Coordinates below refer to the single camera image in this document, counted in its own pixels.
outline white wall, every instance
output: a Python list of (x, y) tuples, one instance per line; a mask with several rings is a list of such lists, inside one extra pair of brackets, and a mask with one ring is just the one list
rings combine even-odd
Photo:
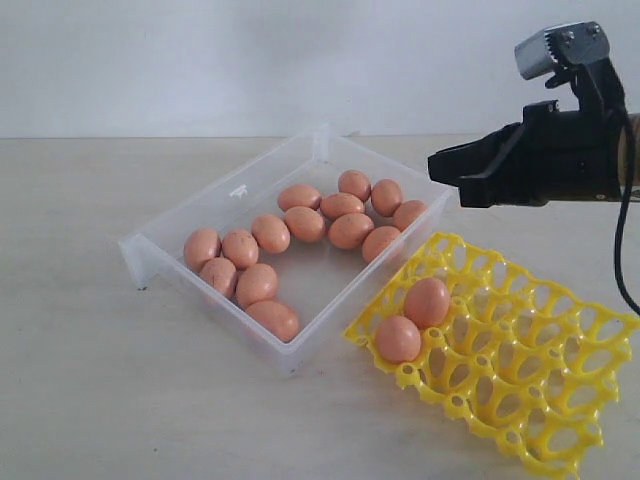
[(637, 0), (0, 0), (0, 136), (486, 131), (575, 106), (513, 47), (591, 19), (640, 110)]

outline robotic arm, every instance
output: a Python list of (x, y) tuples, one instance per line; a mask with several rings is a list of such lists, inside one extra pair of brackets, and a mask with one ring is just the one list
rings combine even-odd
[(621, 202), (614, 270), (625, 301), (640, 315), (621, 272), (630, 202), (640, 202), (640, 115), (629, 115), (609, 41), (596, 22), (546, 28), (515, 48), (525, 80), (552, 73), (545, 85), (569, 84), (578, 111), (556, 100), (527, 105), (522, 122), (428, 158), (432, 180), (458, 188), (463, 207), (543, 206), (549, 201)]

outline egg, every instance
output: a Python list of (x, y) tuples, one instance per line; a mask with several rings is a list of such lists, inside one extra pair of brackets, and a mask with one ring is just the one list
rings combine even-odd
[(394, 315), (380, 322), (374, 344), (378, 353), (389, 363), (412, 362), (422, 348), (418, 327), (406, 317)]
[(199, 228), (189, 235), (184, 244), (184, 263), (196, 273), (200, 273), (204, 264), (219, 254), (220, 236), (213, 228)]
[(234, 228), (222, 239), (222, 253), (238, 270), (245, 270), (258, 263), (258, 242), (250, 232)]
[(364, 213), (364, 203), (350, 193), (334, 193), (322, 199), (320, 211), (329, 220), (335, 220), (347, 213)]
[(371, 205), (381, 217), (391, 217), (404, 200), (400, 185), (390, 178), (376, 183), (371, 189)]
[(238, 278), (236, 299), (238, 305), (247, 308), (262, 300), (271, 300), (278, 293), (278, 275), (270, 265), (256, 263)]
[(236, 291), (238, 271), (228, 258), (216, 257), (205, 263), (200, 278), (225, 297), (231, 298)]
[(251, 224), (251, 234), (258, 246), (268, 253), (282, 253), (291, 243), (291, 234), (284, 221), (270, 213), (256, 217)]
[(435, 277), (423, 278), (414, 283), (404, 297), (403, 312), (416, 326), (423, 330), (437, 327), (444, 322), (451, 294), (445, 283)]
[(338, 179), (338, 191), (355, 195), (364, 203), (371, 195), (371, 181), (358, 170), (347, 170)]
[(304, 243), (322, 240), (326, 231), (325, 220), (309, 207), (292, 207), (284, 214), (284, 223), (291, 235)]
[(362, 244), (362, 258), (367, 263), (373, 262), (391, 243), (401, 235), (400, 230), (391, 225), (374, 229)]
[(391, 224), (401, 232), (404, 232), (416, 218), (427, 211), (427, 204), (420, 200), (404, 202), (394, 212)]
[(329, 241), (336, 248), (351, 250), (362, 245), (373, 228), (373, 220), (364, 213), (348, 213), (331, 224)]
[(246, 312), (282, 342), (290, 342), (300, 330), (298, 314), (288, 305), (276, 300), (256, 302)]
[(278, 207), (283, 212), (292, 207), (308, 207), (317, 210), (321, 201), (322, 194), (320, 191), (306, 183), (291, 185), (278, 195)]

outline eggshell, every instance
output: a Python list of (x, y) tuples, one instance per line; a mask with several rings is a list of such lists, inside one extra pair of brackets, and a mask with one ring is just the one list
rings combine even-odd
[(205, 263), (200, 278), (225, 297), (231, 298), (236, 291), (238, 271), (228, 258), (216, 257)]
[(322, 199), (320, 211), (329, 220), (335, 220), (347, 213), (364, 213), (364, 203), (350, 193), (334, 193)]
[(391, 224), (401, 232), (404, 232), (409, 226), (427, 211), (427, 204), (420, 200), (409, 200), (404, 202), (394, 212)]
[(387, 362), (412, 362), (420, 354), (422, 338), (418, 327), (406, 317), (394, 315), (378, 325), (375, 347)]
[(358, 197), (361, 202), (366, 202), (371, 195), (371, 181), (358, 170), (347, 170), (338, 179), (338, 191), (350, 193)]
[(291, 185), (278, 195), (278, 207), (283, 212), (292, 207), (308, 207), (317, 210), (321, 201), (322, 194), (318, 189), (306, 183)]
[(390, 178), (376, 183), (371, 189), (371, 205), (381, 217), (391, 217), (404, 200), (400, 185)]
[(238, 305), (247, 308), (262, 300), (270, 300), (278, 293), (278, 275), (270, 265), (256, 263), (247, 268), (236, 286)]
[(243, 228), (235, 228), (222, 239), (222, 253), (238, 270), (245, 270), (258, 263), (260, 250), (251, 233)]
[(450, 302), (451, 294), (442, 280), (435, 277), (423, 278), (409, 288), (404, 297), (403, 312), (423, 330), (444, 322)]
[(373, 220), (364, 213), (348, 213), (331, 224), (329, 241), (336, 248), (351, 250), (362, 245), (373, 228)]
[(400, 230), (391, 225), (374, 229), (362, 244), (362, 258), (367, 263), (373, 262), (391, 243), (401, 235)]
[(260, 248), (269, 253), (282, 253), (291, 243), (289, 229), (280, 217), (265, 213), (251, 224), (251, 234)]
[(204, 264), (220, 254), (220, 236), (213, 228), (199, 228), (184, 244), (184, 263), (196, 273)]
[(325, 220), (309, 207), (292, 207), (284, 214), (284, 223), (291, 235), (304, 243), (322, 240), (326, 231)]
[(290, 342), (300, 330), (298, 314), (288, 305), (276, 300), (256, 302), (247, 314), (283, 342)]

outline white table surface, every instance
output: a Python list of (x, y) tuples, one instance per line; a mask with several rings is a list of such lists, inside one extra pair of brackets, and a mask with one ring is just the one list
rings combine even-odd
[[(475, 136), (358, 138), (420, 167)], [(395, 387), (336, 338), (282, 379), (157, 281), (137, 291), (116, 240), (277, 139), (0, 141), (0, 478), (532, 478), (492, 442)], [(463, 210), (441, 229), (625, 310), (618, 205)], [(640, 296), (640, 208), (624, 261)], [(638, 350), (640, 335), (632, 344)], [(640, 360), (602, 414), (584, 480), (637, 477)]]

